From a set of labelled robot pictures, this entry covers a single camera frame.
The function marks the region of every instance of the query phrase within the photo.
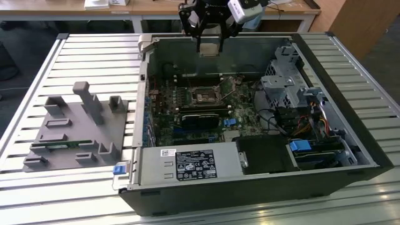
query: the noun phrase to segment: slatted metal surface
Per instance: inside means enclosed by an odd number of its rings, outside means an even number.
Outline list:
[[[302,35],[328,74],[380,146],[394,169],[357,182],[328,197],[273,202],[221,210],[140,217],[118,198],[112,167],[50,172],[21,172],[36,137],[46,96],[72,94],[74,81],[88,81],[98,99],[121,95],[129,100],[122,158],[130,157],[134,99],[138,80],[136,34],[70,35],[56,49],[49,69],[5,146],[0,163],[0,224],[364,224],[394,222],[400,217],[400,119],[378,88],[322,34]],[[309,77],[317,86],[316,79]]]

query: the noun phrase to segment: white box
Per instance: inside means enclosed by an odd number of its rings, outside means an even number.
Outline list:
[[[108,0],[85,0],[85,10],[109,8]]]
[[[109,0],[109,4],[114,6],[125,6],[129,0]]]

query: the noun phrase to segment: label sticker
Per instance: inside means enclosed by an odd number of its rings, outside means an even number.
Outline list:
[[[110,14],[129,14],[128,11],[112,11]]]
[[[174,156],[176,149],[161,149],[161,156]]]
[[[174,160],[178,181],[217,177],[212,150],[176,152]]]

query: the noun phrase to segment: table leg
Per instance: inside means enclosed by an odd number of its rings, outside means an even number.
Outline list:
[[[142,16],[141,15],[133,15],[130,17],[130,20],[132,20],[134,33],[142,33],[142,27],[141,27]]]
[[[302,16],[304,19],[301,20],[297,32],[308,32],[316,15],[302,15]]]

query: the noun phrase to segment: wooden table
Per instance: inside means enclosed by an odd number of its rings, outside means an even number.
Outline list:
[[[134,32],[141,33],[142,20],[177,20],[177,5],[184,0],[134,0],[132,8],[132,22]],[[304,0],[293,0],[289,4],[278,5],[280,12],[276,9],[266,8],[262,20],[300,20],[297,32],[309,30],[314,16],[320,14],[320,9],[312,9]]]
[[[84,0],[0,0],[0,20],[130,20],[132,6],[133,0],[126,6],[85,10]]]
[[[130,0],[126,6],[84,10],[84,0],[0,0],[0,20],[5,21],[69,21],[132,20],[136,33],[142,33],[142,20],[177,20],[177,5],[182,0]],[[304,0],[278,5],[278,12],[266,8],[262,20],[300,20],[300,32],[306,32],[318,9]]]

